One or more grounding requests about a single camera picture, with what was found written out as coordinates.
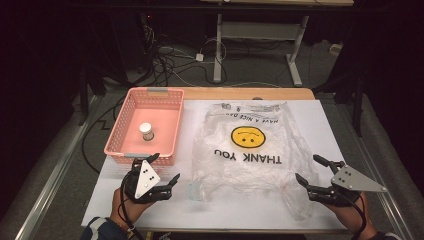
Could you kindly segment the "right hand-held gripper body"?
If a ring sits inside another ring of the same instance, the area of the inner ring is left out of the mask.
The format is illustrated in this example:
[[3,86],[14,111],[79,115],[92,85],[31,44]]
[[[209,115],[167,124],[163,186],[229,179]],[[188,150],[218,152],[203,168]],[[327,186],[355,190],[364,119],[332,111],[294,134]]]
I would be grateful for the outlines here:
[[329,187],[313,186],[307,189],[311,201],[332,206],[351,206],[362,192],[386,192],[387,188],[358,170],[346,165],[343,161],[329,166],[334,176],[330,179]]

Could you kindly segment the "person's left hand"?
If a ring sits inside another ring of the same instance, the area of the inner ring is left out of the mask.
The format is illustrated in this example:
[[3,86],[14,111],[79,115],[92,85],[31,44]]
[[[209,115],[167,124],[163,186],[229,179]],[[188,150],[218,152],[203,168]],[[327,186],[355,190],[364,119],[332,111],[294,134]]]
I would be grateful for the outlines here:
[[133,203],[118,188],[114,191],[112,200],[112,211],[109,216],[111,220],[118,224],[122,229],[127,230],[140,218],[140,216],[152,206],[152,203],[136,204]]

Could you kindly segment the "metal floor rail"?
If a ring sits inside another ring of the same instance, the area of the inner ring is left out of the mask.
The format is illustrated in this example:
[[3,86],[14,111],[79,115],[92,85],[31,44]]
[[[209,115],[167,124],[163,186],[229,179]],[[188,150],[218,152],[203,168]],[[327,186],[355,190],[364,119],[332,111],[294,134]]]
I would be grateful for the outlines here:
[[97,111],[102,98],[81,101],[79,110],[65,124],[42,154],[18,193],[15,212],[22,210],[23,222],[14,240],[33,240],[62,181],[73,161],[73,155]]
[[380,230],[394,232],[403,240],[422,237],[424,199],[400,161],[390,139],[367,98],[363,99],[360,129],[353,127],[353,105],[324,105],[330,126],[345,161],[388,191],[369,193],[372,223]]

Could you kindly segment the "person's right hand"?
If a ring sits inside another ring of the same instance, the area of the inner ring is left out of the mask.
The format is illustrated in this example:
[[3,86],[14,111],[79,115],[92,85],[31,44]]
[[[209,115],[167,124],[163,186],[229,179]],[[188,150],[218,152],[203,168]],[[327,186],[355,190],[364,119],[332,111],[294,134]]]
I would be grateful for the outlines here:
[[[362,193],[355,204],[366,216],[366,227],[362,230],[358,240],[368,240],[375,235],[376,230],[370,222],[368,200],[366,195]],[[326,205],[326,207],[336,215],[341,224],[345,226],[353,235],[360,231],[362,226],[362,218],[360,213],[354,207],[336,207],[332,205]]]

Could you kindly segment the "white metal desk frame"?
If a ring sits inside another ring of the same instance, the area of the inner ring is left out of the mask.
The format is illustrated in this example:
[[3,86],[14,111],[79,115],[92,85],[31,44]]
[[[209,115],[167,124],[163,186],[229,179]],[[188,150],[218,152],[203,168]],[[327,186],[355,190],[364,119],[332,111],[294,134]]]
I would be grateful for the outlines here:
[[299,23],[259,23],[259,22],[234,22],[223,21],[222,15],[217,16],[216,42],[213,81],[222,82],[222,61],[226,55],[226,47],[222,42],[227,39],[254,39],[254,40],[289,40],[293,41],[293,50],[285,56],[287,67],[295,87],[302,87],[296,58],[302,43],[309,17],[303,16]]

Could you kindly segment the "pink plastic basket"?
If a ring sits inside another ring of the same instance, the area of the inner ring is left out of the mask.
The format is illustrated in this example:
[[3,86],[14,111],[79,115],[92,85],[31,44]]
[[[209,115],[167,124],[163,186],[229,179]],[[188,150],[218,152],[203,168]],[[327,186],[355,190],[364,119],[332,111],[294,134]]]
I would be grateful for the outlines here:
[[[117,163],[160,153],[153,164],[173,166],[178,132],[184,110],[184,91],[176,88],[131,88],[105,145],[104,152]],[[150,123],[154,133],[145,141],[139,126]]]

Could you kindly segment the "clear plastic smiley bag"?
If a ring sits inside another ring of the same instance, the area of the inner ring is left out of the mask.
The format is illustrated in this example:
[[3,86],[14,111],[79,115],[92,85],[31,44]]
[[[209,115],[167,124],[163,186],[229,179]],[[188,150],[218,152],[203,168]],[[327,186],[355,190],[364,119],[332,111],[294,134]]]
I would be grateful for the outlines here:
[[312,203],[296,173],[319,178],[312,152],[286,102],[215,103],[194,135],[187,195],[208,201],[220,188],[247,194],[274,192],[294,219],[305,220],[312,215]]

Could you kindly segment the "white board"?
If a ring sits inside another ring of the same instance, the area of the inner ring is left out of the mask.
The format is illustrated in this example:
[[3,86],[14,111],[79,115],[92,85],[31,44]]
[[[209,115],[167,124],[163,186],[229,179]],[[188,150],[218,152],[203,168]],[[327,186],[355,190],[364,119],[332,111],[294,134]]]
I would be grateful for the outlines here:
[[[183,118],[176,150],[175,165],[159,173],[164,184],[181,173],[168,201],[155,203],[136,223],[140,230],[153,231],[215,231],[215,232],[277,232],[277,233],[345,233],[344,226],[325,206],[309,201],[306,190],[296,180],[301,199],[311,204],[312,216],[297,221],[290,214],[278,191],[245,194],[231,188],[219,188],[209,201],[195,201],[187,197],[186,187],[191,179],[191,153],[195,128],[204,119],[207,107],[219,100],[185,100]],[[318,100],[288,100],[301,136],[313,153],[329,160],[344,160],[323,107]],[[110,214],[113,191],[130,164],[118,165],[107,156],[97,180],[82,226],[96,216]]]

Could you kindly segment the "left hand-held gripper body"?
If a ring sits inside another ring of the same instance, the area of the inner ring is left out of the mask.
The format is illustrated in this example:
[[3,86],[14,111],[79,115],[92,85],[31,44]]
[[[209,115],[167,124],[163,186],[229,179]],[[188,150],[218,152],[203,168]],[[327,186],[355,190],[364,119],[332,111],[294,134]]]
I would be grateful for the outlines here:
[[136,204],[168,200],[171,198],[171,186],[158,186],[160,181],[147,160],[135,159],[124,180],[124,193]]

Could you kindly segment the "small white-capped bottle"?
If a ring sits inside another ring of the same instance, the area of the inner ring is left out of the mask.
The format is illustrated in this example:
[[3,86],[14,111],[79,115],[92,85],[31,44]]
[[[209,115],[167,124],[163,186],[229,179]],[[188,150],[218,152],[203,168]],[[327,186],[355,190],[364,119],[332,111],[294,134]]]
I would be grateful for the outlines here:
[[152,130],[152,125],[150,123],[142,123],[139,126],[139,131],[142,133],[143,135],[143,139],[145,141],[151,141],[154,138],[154,133]]

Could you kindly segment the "black stand leg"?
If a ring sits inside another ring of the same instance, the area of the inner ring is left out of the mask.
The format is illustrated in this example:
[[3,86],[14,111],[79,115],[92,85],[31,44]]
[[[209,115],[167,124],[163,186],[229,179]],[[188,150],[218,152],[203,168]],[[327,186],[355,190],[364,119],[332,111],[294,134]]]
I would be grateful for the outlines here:
[[88,89],[87,89],[87,80],[86,80],[86,68],[83,67],[79,73],[79,85],[80,85],[80,120],[79,125],[82,126],[86,122],[88,116]]

